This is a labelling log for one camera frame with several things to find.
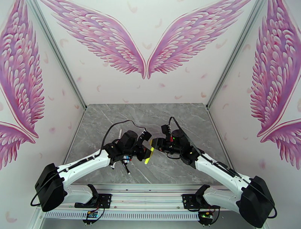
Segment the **feather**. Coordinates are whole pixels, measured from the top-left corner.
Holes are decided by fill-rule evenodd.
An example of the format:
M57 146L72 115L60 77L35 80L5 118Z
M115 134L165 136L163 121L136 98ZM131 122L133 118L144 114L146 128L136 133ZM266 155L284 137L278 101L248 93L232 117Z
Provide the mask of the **feather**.
M2 165L6 166L12 159L16 160L17 150L24 142L35 143L34 139L23 129L0 122L0 170Z
M182 66L227 28L250 0L222 0L209 7L184 14L171 23L147 62L147 77L154 72L167 74Z
M42 70L32 22L24 0L16 0L0 37L1 91L17 123L34 137L43 117Z
M282 0L269 0L256 49L252 84L260 86L251 94L251 109L262 136L280 121L301 76L301 39Z
M277 144L282 160L286 158L297 169L301 168L301 119L274 127L260 142L267 140Z
M124 26L113 17L65 0L41 0L59 25L116 70L145 78L145 61Z

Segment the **white wall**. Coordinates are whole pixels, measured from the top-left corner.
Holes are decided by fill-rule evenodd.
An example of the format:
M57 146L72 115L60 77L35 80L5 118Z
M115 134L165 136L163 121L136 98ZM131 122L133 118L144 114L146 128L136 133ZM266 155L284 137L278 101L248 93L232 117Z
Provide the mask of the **white wall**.
M150 79L142 79L137 72L126 75L106 66L103 60L89 52L57 23L48 6L41 0L37 1L87 104L207 103L255 2L250 0L242 8L243 13L235 24L183 66L166 75L155 72ZM120 21L147 62L160 37L176 18L218 0L69 2L101 11Z
M10 0L1 4L1 32L6 25L13 3L14 1ZM0 170L0 228L27 228L35 210L35 207L30 206L30 201L35 194L35 182L47 164L62 163L83 113L35 17L29 9L28 11L39 45L45 110L44 117L35 123L35 131L39 136L39 138L33 137L36 143L21 144L16 161L12 160L7 166L4 167L4 162L0 161L3 164ZM1 92L0 121L20 127Z
M301 2L299 0L283 0L288 5L290 17L301 28ZM280 157L280 150L276 143L270 140L261 143L262 137L257 137L260 131L260 122L251 116L250 87L255 63L256 40L258 28L261 26L262 17L267 15L267 5L261 12L258 20L245 42L242 51L224 85L211 107L211 113L217 123L221 134L224 136L226 147L235 168L240 173L265 179L269 190L276 203L278 217L268 220L271 229L296 229L300 228L300 174L296 166L286 162ZM300 48L295 47L299 55ZM290 72L291 77L300 73ZM278 124L301 118L300 109L301 83L297 85L290 103ZM300 155L300 144L296 145Z

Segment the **angel wing mural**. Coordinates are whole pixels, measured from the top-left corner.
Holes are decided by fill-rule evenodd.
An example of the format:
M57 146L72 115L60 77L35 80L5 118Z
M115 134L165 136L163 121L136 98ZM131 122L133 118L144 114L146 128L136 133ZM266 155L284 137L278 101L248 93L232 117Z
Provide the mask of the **angel wing mural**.
M277 143L281 159L301 167L301 119L278 125L301 76L300 30L283 0L268 1L259 28L251 94L252 116L261 122L261 142Z
M111 67L144 79L154 72L167 74L204 50L237 21L250 0L221 0L175 19L166 29L147 63L129 32L115 18L65 0L41 0L58 24Z
M16 0L0 38L0 89L17 124L0 121L0 169L16 160L20 144L35 143L43 117L42 70L36 34L24 0Z

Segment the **marble table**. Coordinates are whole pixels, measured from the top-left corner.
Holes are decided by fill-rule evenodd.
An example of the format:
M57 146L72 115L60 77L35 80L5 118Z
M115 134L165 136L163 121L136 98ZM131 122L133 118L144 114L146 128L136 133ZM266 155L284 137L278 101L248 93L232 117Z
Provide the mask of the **marble table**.
M67 162L78 160L99 149L104 134L115 122L131 119L137 125L145 126L155 138L164 137L161 133L161 125L167 124L170 116L176 118L198 148L216 160L228 164L203 104L91 104L87 108ZM171 126L172 130L176 129L174 123ZM121 124L112 128L105 143L118 138L120 128L123 133L133 130L140 135L142 132L142 129L133 126L130 122ZM169 159L166 153L157 150L154 151L147 165L134 158L128 164L128 168L130 175L127 174L121 162L118 162L114 170L109 166L98 169L82 177L76 183L219 185L210 176L185 165L181 160Z

